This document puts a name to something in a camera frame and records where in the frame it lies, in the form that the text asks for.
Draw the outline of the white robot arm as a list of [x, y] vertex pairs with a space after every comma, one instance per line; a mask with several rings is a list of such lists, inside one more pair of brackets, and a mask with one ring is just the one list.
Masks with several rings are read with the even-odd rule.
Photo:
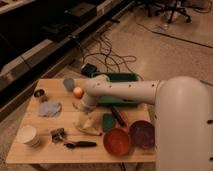
[[92, 112], [109, 95], [155, 106], [156, 171], [213, 171], [213, 98], [199, 80], [86, 81], [80, 110]]

